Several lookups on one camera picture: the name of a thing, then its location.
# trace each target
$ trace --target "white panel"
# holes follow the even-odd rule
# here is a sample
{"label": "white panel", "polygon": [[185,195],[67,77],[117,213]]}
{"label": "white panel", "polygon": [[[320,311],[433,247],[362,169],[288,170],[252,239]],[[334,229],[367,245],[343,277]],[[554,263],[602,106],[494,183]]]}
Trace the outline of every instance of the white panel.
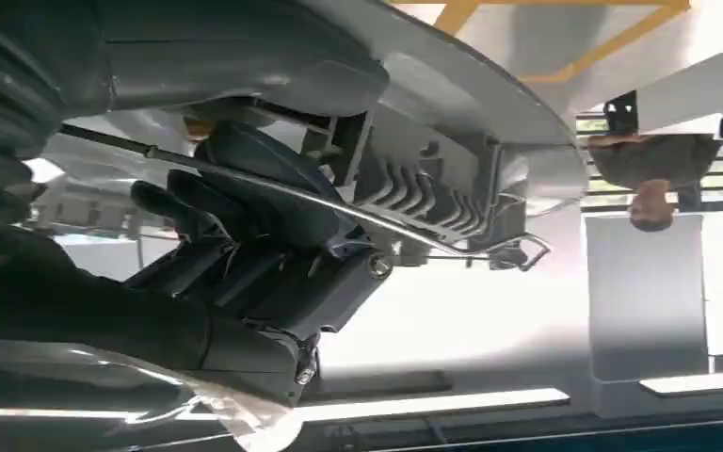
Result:
{"label": "white panel", "polygon": [[587,218],[594,374],[604,381],[705,373],[700,216],[643,233]]}
{"label": "white panel", "polygon": [[723,54],[636,93],[642,130],[723,114]]}
{"label": "white panel", "polygon": [[118,241],[64,246],[73,262],[93,275],[124,281],[139,271],[137,243]]}

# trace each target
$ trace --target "metal cable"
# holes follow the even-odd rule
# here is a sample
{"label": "metal cable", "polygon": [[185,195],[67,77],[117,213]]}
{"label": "metal cable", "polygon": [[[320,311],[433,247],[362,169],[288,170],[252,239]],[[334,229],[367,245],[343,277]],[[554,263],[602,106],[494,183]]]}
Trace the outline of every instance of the metal cable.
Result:
{"label": "metal cable", "polygon": [[414,231],[407,226],[404,226],[399,223],[395,223],[394,221],[388,220],[386,218],[382,218],[378,215],[371,214],[369,212],[365,212],[357,207],[348,205],[344,202],[339,202],[339,201],[336,201],[333,199],[329,199],[324,196],[314,194],[310,191],[296,188],[294,186],[288,186],[288,185],[282,184],[278,181],[274,181],[271,179],[267,179],[265,177],[257,176],[255,174],[251,174],[249,172],[245,172],[245,171],[242,171],[239,169],[230,169],[230,168],[226,168],[226,167],[221,167],[219,165],[215,165],[215,164],[212,164],[209,162],[204,162],[197,158],[188,157],[186,155],[181,155],[179,153],[172,153],[169,151],[164,151],[153,145],[147,145],[147,144],[139,143],[137,141],[133,141],[133,140],[125,139],[125,138],[121,138],[121,137],[114,137],[114,136],[110,136],[108,134],[102,134],[100,132],[96,132],[96,131],[92,131],[92,130],[88,130],[88,129],[82,129],[81,127],[76,127],[76,126],[72,126],[69,124],[63,125],[62,129],[60,130],[60,133],[63,133],[66,135],[71,135],[73,137],[87,137],[86,139],[98,141],[103,144],[108,144],[110,146],[120,147],[120,148],[123,148],[127,151],[131,151],[134,153],[140,153],[147,158],[163,160],[163,161],[166,161],[169,163],[175,163],[175,164],[182,165],[185,167],[190,167],[195,170],[211,172],[213,174],[217,174],[220,176],[228,177],[228,178],[235,179],[238,181],[247,182],[247,183],[253,184],[255,186],[262,186],[265,188],[269,188],[269,189],[278,191],[280,193],[284,193],[284,194],[293,196],[295,198],[299,198],[304,201],[313,202],[315,204],[325,206],[325,207],[327,207],[329,209],[333,209],[337,212],[342,212],[342,213],[344,213],[346,215],[350,215],[354,218],[360,218],[360,219],[369,221],[371,223],[376,224],[377,226],[388,229],[394,233],[401,234],[414,241],[424,243],[437,250],[441,250],[448,254],[453,254],[456,256],[462,256],[462,257],[475,256],[477,254],[498,251],[498,250],[508,247],[509,245],[513,245],[515,243],[520,243],[523,240],[525,240],[525,241],[534,243],[541,248],[541,251],[539,252],[539,254],[537,254],[537,257],[532,259],[532,262],[529,263],[530,266],[533,266],[537,263],[538,259],[541,259],[542,257],[544,257],[552,249],[550,244],[545,242],[542,238],[537,237],[530,233],[524,233],[524,234],[519,234],[519,235],[516,235],[509,239],[502,240],[500,242],[490,244],[490,245],[487,245],[487,246],[484,246],[484,247],[481,247],[478,249],[465,250],[465,249],[454,247],[453,245],[448,245],[446,243],[442,243],[439,240],[431,238],[420,232]]}

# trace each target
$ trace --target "fluorescent light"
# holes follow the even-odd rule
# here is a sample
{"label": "fluorescent light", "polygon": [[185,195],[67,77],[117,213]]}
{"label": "fluorescent light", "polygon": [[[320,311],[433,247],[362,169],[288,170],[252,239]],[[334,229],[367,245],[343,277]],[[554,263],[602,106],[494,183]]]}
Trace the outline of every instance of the fluorescent light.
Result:
{"label": "fluorescent light", "polygon": [[341,403],[298,407],[303,421],[326,421],[354,417],[389,416],[415,412],[445,412],[477,408],[506,407],[569,400],[569,396],[554,388],[530,389],[470,395],[380,400],[375,402]]}
{"label": "fluorescent light", "polygon": [[0,408],[0,416],[6,417],[67,417],[82,419],[134,419],[146,412],[97,412],[79,410],[36,410],[24,408]]}
{"label": "fluorescent light", "polygon": [[696,393],[723,390],[723,373],[690,375],[668,379],[644,379],[640,383],[658,394]]}
{"label": "fluorescent light", "polygon": [[32,182],[45,184],[65,174],[60,167],[44,158],[26,160],[24,163],[32,170]]}

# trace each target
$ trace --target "person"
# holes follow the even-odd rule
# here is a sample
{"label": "person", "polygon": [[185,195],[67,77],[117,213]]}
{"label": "person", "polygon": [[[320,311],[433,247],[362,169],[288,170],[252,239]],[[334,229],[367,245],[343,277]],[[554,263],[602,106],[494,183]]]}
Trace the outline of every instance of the person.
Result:
{"label": "person", "polygon": [[721,141],[707,135],[590,137],[589,153],[605,182],[630,188],[628,209],[636,229],[651,233],[672,225],[670,190],[697,183],[711,167]]}

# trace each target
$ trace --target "bolt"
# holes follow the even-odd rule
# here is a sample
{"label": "bolt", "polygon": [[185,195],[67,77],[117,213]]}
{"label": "bolt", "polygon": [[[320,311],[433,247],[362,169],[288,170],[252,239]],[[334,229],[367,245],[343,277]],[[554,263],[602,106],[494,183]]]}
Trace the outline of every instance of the bolt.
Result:
{"label": "bolt", "polygon": [[370,258],[370,274],[377,280],[383,280],[389,277],[393,269],[392,261],[380,255]]}

